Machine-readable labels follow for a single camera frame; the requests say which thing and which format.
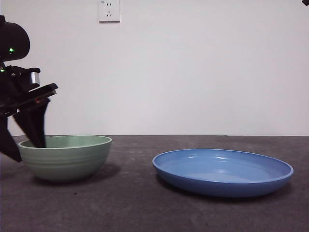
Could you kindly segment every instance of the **green ceramic bowl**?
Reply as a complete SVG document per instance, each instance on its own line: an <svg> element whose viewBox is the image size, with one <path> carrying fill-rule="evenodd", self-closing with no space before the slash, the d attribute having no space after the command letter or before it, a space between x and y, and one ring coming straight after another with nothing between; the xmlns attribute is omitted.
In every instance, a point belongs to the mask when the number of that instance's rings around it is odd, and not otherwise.
<svg viewBox="0 0 309 232"><path fill-rule="evenodd" d="M71 182L91 176L105 162L112 139L96 135L46 137L46 148L18 144L21 158L38 178Z"/></svg>

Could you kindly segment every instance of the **dark gray tabletop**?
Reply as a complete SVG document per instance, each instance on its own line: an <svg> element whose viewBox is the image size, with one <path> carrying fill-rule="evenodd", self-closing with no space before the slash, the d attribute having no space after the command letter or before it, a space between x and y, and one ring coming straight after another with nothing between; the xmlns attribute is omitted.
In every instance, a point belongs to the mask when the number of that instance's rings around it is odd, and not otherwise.
<svg viewBox="0 0 309 232"><path fill-rule="evenodd" d="M1 155L1 232L309 231L309 137L111 137L99 173L71 184L39 180ZM200 196L165 183L152 167L155 155L185 148L260 153L291 164L295 173L263 197Z"/></svg>

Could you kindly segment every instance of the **blue plate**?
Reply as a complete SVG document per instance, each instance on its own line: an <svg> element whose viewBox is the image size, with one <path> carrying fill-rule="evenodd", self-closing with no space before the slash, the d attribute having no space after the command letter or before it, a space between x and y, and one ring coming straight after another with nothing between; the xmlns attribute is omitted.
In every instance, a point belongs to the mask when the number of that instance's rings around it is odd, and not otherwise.
<svg viewBox="0 0 309 232"><path fill-rule="evenodd" d="M249 152L188 149L153 158L157 173L187 191L216 197L254 197L283 187L293 174L288 163Z"/></svg>

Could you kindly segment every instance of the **white wall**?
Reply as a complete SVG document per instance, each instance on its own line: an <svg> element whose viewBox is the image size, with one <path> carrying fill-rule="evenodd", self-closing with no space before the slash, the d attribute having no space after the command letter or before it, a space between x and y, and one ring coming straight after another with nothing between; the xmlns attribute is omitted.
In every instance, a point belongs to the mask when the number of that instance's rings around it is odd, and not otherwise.
<svg viewBox="0 0 309 232"><path fill-rule="evenodd" d="M309 135L309 7L301 0L2 0L55 82L46 134ZM11 119L13 135L22 134Z"/></svg>

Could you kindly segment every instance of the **electrical outlet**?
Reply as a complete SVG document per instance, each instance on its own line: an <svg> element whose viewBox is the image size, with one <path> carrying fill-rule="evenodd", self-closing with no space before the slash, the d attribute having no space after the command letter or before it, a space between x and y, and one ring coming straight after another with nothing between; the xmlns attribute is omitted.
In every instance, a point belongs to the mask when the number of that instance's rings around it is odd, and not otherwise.
<svg viewBox="0 0 309 232"><path fill-rule="evenodd" d="M98 21L100 23L120 22L120 0L100 0Z"/></svg>

